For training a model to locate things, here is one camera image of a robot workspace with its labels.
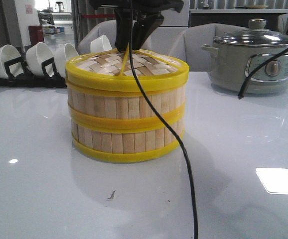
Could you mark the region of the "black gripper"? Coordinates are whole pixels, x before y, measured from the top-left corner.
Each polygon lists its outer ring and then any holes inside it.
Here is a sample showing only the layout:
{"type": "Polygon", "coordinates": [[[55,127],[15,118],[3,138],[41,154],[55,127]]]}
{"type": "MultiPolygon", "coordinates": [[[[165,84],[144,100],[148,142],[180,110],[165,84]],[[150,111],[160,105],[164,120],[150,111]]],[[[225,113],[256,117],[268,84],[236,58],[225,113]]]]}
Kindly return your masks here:
{"type": "Polygon", "coordinates": [[[116,16],[116,40],[118,51],[126,50],[132,28],[131,14],[128,9],[141,12],[137,15],[132,32],[132,50],[139,50],[148,37],[164,22],[161,14],[165,10],[180,13],[182,0],[90,0],[93,9],[114,8],[116,16]]]}

